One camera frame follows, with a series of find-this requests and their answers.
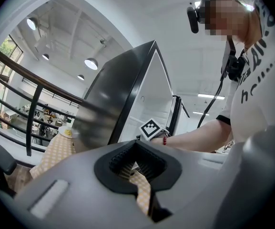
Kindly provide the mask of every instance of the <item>ceiling beam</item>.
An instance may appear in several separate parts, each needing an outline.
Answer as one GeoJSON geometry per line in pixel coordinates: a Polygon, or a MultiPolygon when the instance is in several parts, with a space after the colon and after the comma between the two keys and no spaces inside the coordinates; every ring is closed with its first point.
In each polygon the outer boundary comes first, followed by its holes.
{"type": "Polygon", "coordinates": [[[108,43],[110,40],[112,39],[112,36],[107,36],[107,38],[105,39],[105,44],[101,44],[99,43],[98,46],[96,48],[94,48],[92,54],[90,55],[91,58],[95,58],[97,56],[97,54],[99,54],[99,52],[105,48],[106,43],[108,43]]]}
{"type": "Polygon", "coordinates": [[[73,48],[74,48],[73,47],[74,38],[75,38],[75,34],[76,34],[76,30],[77,30],[77,25],[78,25],[79,19],[81,17],[81,14],[82,14],[82,10],[79,9],[78,13],[76,14],[75,24],[74,24],[74,27],[73,27],[72,32],[71,32],[71,43],[70,43],[69,59],[72,58],[72,53],[73,53],[73,48]]]}
{"type": "Polygon", "coordinates": [[[48,28],[49,28],[49,32],[47,33],[47,37],[49,39],[50,42],[50,48],[52,51],[55,51],[56,49],[56,42],[55,42],[55,38],[53,35],[53,15],[52,13],[50,13],[48,15],[48,28]]]}
{"type": "MultiPolygon", "coordinates": [[[[60,26],[56,25],[56,26],[54,26],[54,29],[70,35],[70,32],[66,31],[65,29],[61,28],[60,26]]],[[[82,43],[84,43],[85,45],[87,45],[91,48],[94,48],[91,44],[89,44],[88,42],[86,42],[85,40],[83,40],[80,37],[75,36],[75,39],[78,40],[78,41],[81,41],[82,43]]]]}

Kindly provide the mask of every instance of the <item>black cable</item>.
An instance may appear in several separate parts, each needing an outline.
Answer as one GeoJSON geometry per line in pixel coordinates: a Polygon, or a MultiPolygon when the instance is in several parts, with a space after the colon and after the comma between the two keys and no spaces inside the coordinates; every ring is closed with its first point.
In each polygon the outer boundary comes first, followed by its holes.
{"type": "Polygon", "coordinates": [[[203,115],[202,115],[202,117],[201,117],[201,119],[200,119],[200,122],[199,122],[197,128],[199,128],[199,127],[201,126],[201,123],[202,123],[202,121],[204,120],[204,118],[205,118],[205,116],[206,116],[208,110],[210,109],[210,107],[214,104],[215,100],[217,99],[217,96],[219,95],[219,93],[220,93],[220,91],[221,91],[221,89],[222,89],[222,85],[223,85],[223,81],[221,81],[221,83],[220,83],[220,85],[219,85],[219,87],[218,87],[218,90],[217,90],[217,92],[216,92],[215,95],[214,95],[214,98],[212,99],[212,101],[209,103],[209,105],[208,105],[207,108],[205,109],[205,111],[204,111],[204,113],[203,113],[203,115]]]}

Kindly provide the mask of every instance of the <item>person in background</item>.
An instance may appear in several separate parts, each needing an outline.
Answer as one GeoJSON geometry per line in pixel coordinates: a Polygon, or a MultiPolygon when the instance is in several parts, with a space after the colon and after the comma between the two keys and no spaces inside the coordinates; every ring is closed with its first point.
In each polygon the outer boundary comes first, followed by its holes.
{"type": "MultiPolygon", "coordinates": [[[[39,127],[39,136],[44,136],[45,134],[45,125],[41,124],[39,127]]],[[[40,139],[40,145],[43,145],[43,140],[40,139]]]]}
{"type": "Polygon", "coordinates": [[[51,123],[52,123],[52,117],[51,117],[51,116],[48,118],[47,123],[48,123],[48,124],[51,124],[51,123]]]}

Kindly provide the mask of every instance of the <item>floor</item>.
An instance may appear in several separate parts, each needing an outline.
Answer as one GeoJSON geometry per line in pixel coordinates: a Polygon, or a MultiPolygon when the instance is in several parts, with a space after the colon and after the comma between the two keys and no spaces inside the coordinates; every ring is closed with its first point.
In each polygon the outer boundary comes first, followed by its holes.
{"type": "Polygon", "coordinates": [[[9,188],[18,193],[25,187],[32,180],[32,176],[29,173],[30,169],[31,168],[17,165],[10,176],[5,175],[9,188]]]}

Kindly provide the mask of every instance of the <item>window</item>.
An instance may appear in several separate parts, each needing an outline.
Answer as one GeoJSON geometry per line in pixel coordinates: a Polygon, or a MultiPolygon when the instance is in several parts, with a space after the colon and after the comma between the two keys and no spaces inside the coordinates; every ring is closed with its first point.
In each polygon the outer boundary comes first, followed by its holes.
{"type": "MultiPolygon", "coordinates": [[[[19,61],[23,54],[21,48],[17,46],[17,44],[10,36],[8,36],[5,41],[3,41],[2,45],[0,46],[0,51],[11,58],[14,62],[19,61]]],[[[0,74],[10,76],[11,73],[12,69],[0,61],[0,74]]]]}
{"type": "MultiPolygon", "coordinates": [[[[18,45],[14,42],[14,40],[8,36],[5,41],[0,46],[0,51],[7,55],[9,58],[11,58],[14,62],[18,62],[23,55],[23,51],[21,48],[18,47],[18,45]]],[[[8,66],[4,65],[0,61],[0,74],[5,76],[10,76],[12,73],[12,69],[8,66]]],[[[5,87],[0,84],[0,98],[3,99],[5,94],[5,87]]]]}

